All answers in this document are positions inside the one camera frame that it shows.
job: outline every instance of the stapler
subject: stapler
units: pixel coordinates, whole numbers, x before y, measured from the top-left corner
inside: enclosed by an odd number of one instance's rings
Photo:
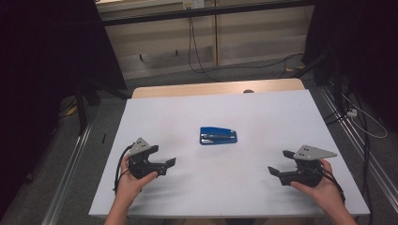
[[[167,169],[176,165],[176,158],[167,160],[165,163],[152,163],[148,160],[149,155],[159,151],[159,146],[151,146],[144,139],[139,138],[131,147],[129,152],[129,171],[137,179],[157,172],[158,176],[166,175]]]
[[[268,167],[269,173],[279,177],[283,186],[290,186],[290,182],[298,181],[312,188],[317,186],[324,176],[319,159],[337,156],[336,153],[309,145],[301,146],[297,153],[284,150],[283,155],[286,158],[294,159],[298,169],[295,172],[279,172],[272,167]]]
[[[199,143],[202,145],[236,143],[237,132],[228,128],[201,127]]]

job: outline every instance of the black cable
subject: black cable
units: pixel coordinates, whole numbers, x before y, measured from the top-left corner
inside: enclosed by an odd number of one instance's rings
[[[195,73],[204,73],[210,80],[213,80],[213,81],[215,81],[215,82],[220,82],[220,80],[211,78],[211,77],[208,75],[209,72],[216,71],[216,70],[220,70],[220,69],[228,69],[228,68],[267,68],[267,67],[272,67],[272,66],[278,65],[278,64],[280,64],[280,63],[285,63],[287,59],[290,59],[290,58],[292,58],[292,57],[294,57],[294,56],[297,56],[297,55],[303,55],[303,54],[304,54],[304,53],[290,54],[290,55],[287,55],[287,56],[286,56],[283,60],[281,60],[281,61],[278,61],[278,62],[272,63],[272,64],[268,64],[268,65],[263,65],[263,66],[215,67],[215,68],[211,68],[211,69],[209,69],[209,70],[205,70],[205,69],[202,67],[202,63],[201,63],[201,61],[200,61],[199,54],[198,54],[198,51],[197,51],[196,39],[195,39],[195,34],[194,34],[194,28],[193,28],[192,17],[189,17],[189,23],[190,23],[190,47],[189,47],[189,53],[188,53],[188,62],[189,62],[189,64],[190,64],[190,68],[191,68],[191,70],[192,70],[193,72],[195,72]],[[191,41],[192,41],[192,40],[193,40],[193,44],[194,44],[194,47],[195,47],[196,57],[197,57],[197,59],[198,59],[199,66],[200,66],[200,68],[201,68],[201,69],[199,69],[199,70],[194,69],[194,68],[192,67],[192,64],[191,64]]]
[[[368,124],[367,124],[367,120],[366,120],[366,115],[363,112],[363,108],[362,108],[362,104],[360,103],[360,98],[358,97],[358,95],[353,91],[352,92],[355,99],[358,102],[361,114],[362,114],[362,120],[360,119],[360,117],[358,116],[361,125],[363,126],[363,129],[367,131],[368,129]],[[368,172],[369,172],[369,160],[370,160],[370,155],[371,155],[371,148],[370,148],[370,139],[369,139],[369,135],[367,134],[367,132],[364,133],[364,145],[363,145],[363,166],[362,166],[362,189],[360,191],[361,195],[366,199],[367,199],[367,203],[368,203],[368,207],[369,207],[369,225],[373,224],[373,204],[372,204],[372,196],[370,193],[370,189],[369,189],[369,184],[368,184]]]
[[[194,33],[194,29],[193,29],[192,17],[189,17],[188,20],[189,20],[189,22],[190,22],[190,49],[189,49],[189,51],[188,51],[188,61],[189,61],[189,63],[190,63],[190,67],[191,67],[192,71],[193,71],[193,72],[196,72],[196,73],[198,72],[198,71],[196,71],[195,69],[193,69],[192,64],[191,64],[191,38],[193,38],[193,44],[195,45],[196,58],[198,59],[200,69],[202,69],[202,72],[199,72],[199,73],[204,73],[210,80],[212,80],[212,81],[214,81],[214,82],[220,82],[220,80],[211,78],[211,77],[207,74],[207,72],[203,69],[202,63],[201,63],[200,58],[199,58],[198,49],[197,49],[197,46],[196,46],[196,39],[195,39],[195,33]]]
[[[284,75],[284,73],[286,72],[286,60],[287,60],[287,59],[290,59],[290,58],[293,58],[294,56],[297,56],[297,55],[303,55],[303,53],[297,53],[297,54],[287,55],[287,56],[284,58],[284,60],[283,60],[283,72],[282,72],[281,75],[279,75],[278,79],[280,79],[280,78]]]
[[[120,177],[121,177],[124,173],[127,172],[127,171],[124,171],[124,172],[122,172],[122,173],[120,174],[120,176],[119,176],[119,168],[120,168],[120,165],[122,164],[123,157],[126,155],[127,151],[129,151],[131,148],[132,148],[132,145],[129,145],[129,146],[123,151],[122,155],[120,156],[119,162],[117,163],[116,176],[115,176],[115,187],[114,187],[115,195],[116,195],[116,193],[117,193],[117,188],[118,188],[118,186],[119,186]]]
[[[348,110],[348,108],[347,108],[347,109],[344,111],[344,113],[343,113],[342,115],[340,115],[338,118],[336,118],[335,120],[332,120],[332,121],[328,121],[328,122],[325,121],[325,124],[328,126],[328,125],[331,125],[331,124],[334,124],[334,123],[340,121],[341,119],[345,118],[345,116],[347,115],[348,111],[349,111],[349,110]]]

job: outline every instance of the white tabletop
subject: white tabletop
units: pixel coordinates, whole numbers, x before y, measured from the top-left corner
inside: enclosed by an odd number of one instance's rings
[[[231,128],[237,143],[199,144],[200,127]],[[329,158],[353,215],[369,214],[340,152],[307,90],[128,100],[89,215],[106,217],[114,200],[116,165],[139,137],[159,145],[151,162],[176,165],[144,187],[129,215],[153,218],[321,216],[322,210],[268,166],[294,171],[283,150],[303,144],[338,154]]]

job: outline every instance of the human hand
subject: human hand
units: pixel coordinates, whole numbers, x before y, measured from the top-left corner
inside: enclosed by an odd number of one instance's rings
[[[157,172],[152,172],[141,179],[137,179],[130,174],[128,161],[129,156],[124,156],[120,165],[122,174],[119,178],[114,203],[105,221],[106,225],[126,224],[127,213],[132,202],[141,192],[141,189],[158,176]]]
[[[319,161],[323,169],[332,175],[330,163],[324,159]],[[308,187],[295,181],[292,181],[290,186],[311,197],[330,217],[333,224],[357,224],[346,210],[338,188],[328,178],[323,177],[316,187]]]
[[[142,188],[154,180],[158,176],[158,173],[152,172],[141,179],[137,179],[130,173],[128,161],[129,156],[124,156],[120,165],[122,175],[119,178],[115,200],[121,201],[124,206],[130,207]]]

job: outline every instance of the black curtain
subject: black curtain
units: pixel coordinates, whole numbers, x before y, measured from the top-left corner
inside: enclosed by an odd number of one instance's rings
[[[93,0],[0,0],[0,218],[46,149],[60,100],[85,79],[126,88],[104,27],[82,25],[91,22]]]
[[[394,1],[376,0],[338,0],[316,6],[302,59],[308,65],[326,53],[325,60],[314,68],[317,84],[327,83],[339,62],[350,88],[359,91],[396,130],[397,9]]]

